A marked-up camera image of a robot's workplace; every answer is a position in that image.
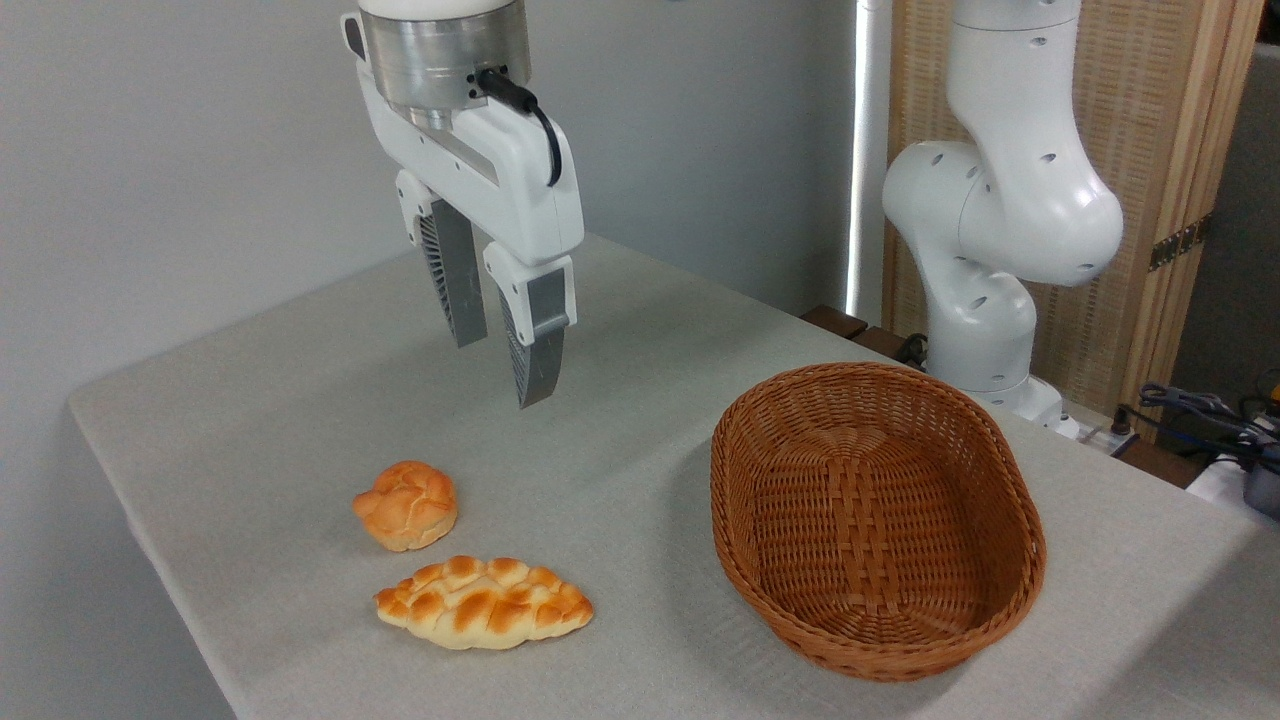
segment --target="robotic arm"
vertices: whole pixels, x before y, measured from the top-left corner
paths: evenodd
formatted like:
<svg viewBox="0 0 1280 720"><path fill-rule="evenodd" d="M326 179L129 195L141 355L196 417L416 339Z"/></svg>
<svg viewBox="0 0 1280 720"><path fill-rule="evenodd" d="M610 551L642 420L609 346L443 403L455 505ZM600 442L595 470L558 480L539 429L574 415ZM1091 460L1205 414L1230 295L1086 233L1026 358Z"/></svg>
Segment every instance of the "robotic arm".
<svg viewBox="0 0 1280 720"><path fill-rule="evenodd" d="M404 229L422 249L458 347L488 334L472 228L488 234L517 398L559 378L577 322L570 251L584 237L568 140L521 87L524 0L360 0L343 15L374 132L403 168Z"/></svg>
<svg viewBox="0 0 1280 720"><path fill-rule="evenodd" d="M1018 278L1092 281L1124 231L1071 109L1080 0L956 0L947 101L974 137L902 151L884 211L920 269L928 372L1074 434L1061 395L1030 375L1036 306Z"/></svg>

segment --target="white wall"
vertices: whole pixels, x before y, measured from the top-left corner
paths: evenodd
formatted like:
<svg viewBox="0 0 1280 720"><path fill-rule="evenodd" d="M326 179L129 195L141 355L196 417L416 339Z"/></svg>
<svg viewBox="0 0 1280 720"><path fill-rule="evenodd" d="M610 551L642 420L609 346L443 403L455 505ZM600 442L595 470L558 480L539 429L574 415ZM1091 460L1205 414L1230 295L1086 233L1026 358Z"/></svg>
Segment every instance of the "white wall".
<svg viewBox="0 0 1280 720"><path fill-rule="evenodd" d="M838 305L842 3L530 4L589 229ZM351 6L0 5L0 717L229 714L65 401L407 250Z"/></svg>

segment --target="white pole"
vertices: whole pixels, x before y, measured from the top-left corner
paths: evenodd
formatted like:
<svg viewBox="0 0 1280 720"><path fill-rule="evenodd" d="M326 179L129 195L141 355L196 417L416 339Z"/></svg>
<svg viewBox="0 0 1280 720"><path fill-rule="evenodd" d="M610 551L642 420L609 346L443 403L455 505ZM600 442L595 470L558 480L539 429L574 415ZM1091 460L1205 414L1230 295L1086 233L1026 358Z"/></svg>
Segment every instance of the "white pole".
<svg viewBox="0 0 1280 720"><path fill-rule="evenodd" d="M858 0L854 14L852 192L849 214L849 273L845 313L882 322L884 209L888 167L888 97L892 61L892 0Z"/></svg>

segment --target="bread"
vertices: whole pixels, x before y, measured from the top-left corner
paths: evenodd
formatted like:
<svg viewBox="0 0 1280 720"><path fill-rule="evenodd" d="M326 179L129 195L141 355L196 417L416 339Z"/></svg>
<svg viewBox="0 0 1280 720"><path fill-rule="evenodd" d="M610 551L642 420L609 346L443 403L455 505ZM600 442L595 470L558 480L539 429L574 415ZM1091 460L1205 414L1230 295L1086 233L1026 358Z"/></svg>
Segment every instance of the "bread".
<svg viewBox="0 0 1280 720"><path fill-rule="evenodd" d="M508 650L571 633L595 611L547 568L460 555L374 596L378 616L449 650Z"/></svg>
<svg viewBox="0 0 1280 720"><path fill-rule="evenodd" d="M351 509L374 539L396 552L431 544L458 519L453 480L417 460L383 470L374 488L357 495Z"/></svg>

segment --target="oval basket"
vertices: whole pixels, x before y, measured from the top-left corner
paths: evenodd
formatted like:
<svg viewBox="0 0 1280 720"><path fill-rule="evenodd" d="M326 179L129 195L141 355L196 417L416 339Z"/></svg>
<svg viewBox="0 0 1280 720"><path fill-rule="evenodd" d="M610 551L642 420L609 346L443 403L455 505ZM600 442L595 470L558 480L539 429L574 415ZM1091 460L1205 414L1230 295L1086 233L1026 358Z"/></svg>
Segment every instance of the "oval basket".
<svg viewBox="0 0 1280 720"><path fill-rule="evenodd" d="M1044 582L1039 515L1000 429L908 368L812 365L744 393L712 438L712 523L773 632L868 680L964 662Z"/></svg>

